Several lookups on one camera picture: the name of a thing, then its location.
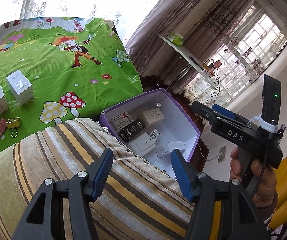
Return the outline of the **white box with YSL logo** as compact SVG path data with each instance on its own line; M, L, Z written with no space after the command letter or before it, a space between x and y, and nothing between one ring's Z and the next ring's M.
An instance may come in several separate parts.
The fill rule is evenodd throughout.
M20 70L7 76L6 81L9 90L20 106L33 98L33 85Z

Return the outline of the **white rounded box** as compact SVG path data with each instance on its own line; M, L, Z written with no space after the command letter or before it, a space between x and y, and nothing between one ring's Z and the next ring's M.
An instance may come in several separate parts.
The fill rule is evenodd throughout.
M155 141L151 138L148 133L143 133L136 139L128 143L128 148L131 149L133 153L144 157L154 148L156 148Z

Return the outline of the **green tissue pack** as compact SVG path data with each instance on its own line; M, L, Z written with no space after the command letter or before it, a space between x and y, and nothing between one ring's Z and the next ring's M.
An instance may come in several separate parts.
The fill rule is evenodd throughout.
M183 38L180 34L177 33L169 33L166 36L167 40L170 41L172 44L176 45L177 47L180 47L183 45Z

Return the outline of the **white printed text box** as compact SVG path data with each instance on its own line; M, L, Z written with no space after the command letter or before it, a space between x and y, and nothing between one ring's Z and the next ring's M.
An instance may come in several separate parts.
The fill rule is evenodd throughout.
M160 132L157 130L157 129L153 129L150 133L149 133L149 136L151 137L151 139L153 141L157 141L158 138L160 137Z

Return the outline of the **pink patterned curtain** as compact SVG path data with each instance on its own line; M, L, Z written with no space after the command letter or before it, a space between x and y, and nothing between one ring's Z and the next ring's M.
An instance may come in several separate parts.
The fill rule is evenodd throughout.
M181 34L185 46L205 60L220 47L254 1L160 0L126 44L137 72L157 75L165 85L171 84L185 61L165 52L158 35Z

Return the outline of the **white medicine box red figure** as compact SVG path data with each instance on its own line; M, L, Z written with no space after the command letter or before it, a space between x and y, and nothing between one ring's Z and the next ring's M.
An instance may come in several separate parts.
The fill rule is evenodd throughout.
M115 132L119 132L133 121L134 119L131 117L131 115L128 112L124 112L112 118L110 121L110 126Z

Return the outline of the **beige box inside storage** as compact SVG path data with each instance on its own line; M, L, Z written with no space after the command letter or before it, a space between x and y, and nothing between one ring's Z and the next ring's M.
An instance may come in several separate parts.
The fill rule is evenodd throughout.
M148 128L162 122L165 119L165 116L159 108L155 108L143 111L140 114L139 119Z

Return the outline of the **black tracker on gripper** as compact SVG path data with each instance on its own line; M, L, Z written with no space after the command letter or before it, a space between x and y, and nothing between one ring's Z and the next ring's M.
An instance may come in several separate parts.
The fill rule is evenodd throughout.
M278 130L278 121L281 108L281 82L264 74L262 99L263 107L259 119L260 127L275 134Z

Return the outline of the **black upright text box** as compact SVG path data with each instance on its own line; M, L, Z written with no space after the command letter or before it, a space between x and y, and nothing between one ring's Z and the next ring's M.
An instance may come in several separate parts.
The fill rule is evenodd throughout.
M118 136L124 141L129 142L134 139L140 132L145 129L145 124L140 120L136 119L131 122L118 132Z

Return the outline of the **striped plush cushion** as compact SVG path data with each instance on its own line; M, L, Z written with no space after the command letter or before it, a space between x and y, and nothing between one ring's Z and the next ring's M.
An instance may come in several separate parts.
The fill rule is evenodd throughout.
M193 209L174 178L91 119L0 140L0 239L20 221L52 239L184 239Z

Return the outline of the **yellow binder clip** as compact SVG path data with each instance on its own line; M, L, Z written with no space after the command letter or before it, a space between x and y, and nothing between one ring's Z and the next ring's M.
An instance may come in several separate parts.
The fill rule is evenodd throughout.
M20 117L8 119L6 125L11 130L11 137L16 138L18 136L17 128L21 126Z

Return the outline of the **white wall shelf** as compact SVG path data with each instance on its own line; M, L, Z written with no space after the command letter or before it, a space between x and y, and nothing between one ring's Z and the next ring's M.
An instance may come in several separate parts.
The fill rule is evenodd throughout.
M206 80L211 88L216 89L218 87L219 82L216 82L207 74L206 69L203 67L203 63L197 59L187 48L185 48L183 45L180 47L174 45L161 34L158 34L158 37L161 38L171 48L173 48L177 53L179 53L181 57L183 57L189 64L189 66L183 70L183 73L180 74L178 78L182 78L193 67Z

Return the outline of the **colourful cartoon tablecloth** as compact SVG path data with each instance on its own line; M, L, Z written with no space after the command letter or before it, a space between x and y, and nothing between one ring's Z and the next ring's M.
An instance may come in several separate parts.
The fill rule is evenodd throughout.
M23 106L6 77L20 70L34 96ZM0 86L20 117L18 136L6 129L0 152L49 126L101 112L143 92L141 81L112 21L102 18L37 17L0 25Z

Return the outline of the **purple cardboard storage box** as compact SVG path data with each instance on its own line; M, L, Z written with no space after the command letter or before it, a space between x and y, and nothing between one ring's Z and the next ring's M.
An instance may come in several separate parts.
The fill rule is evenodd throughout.
M119 135L118 127L139 119L145 128L128 142ZM178 148L190 161L201 132L185 110L165 89L159 88L135 96L101 113L99 122L136 155L175 178L171 151Z

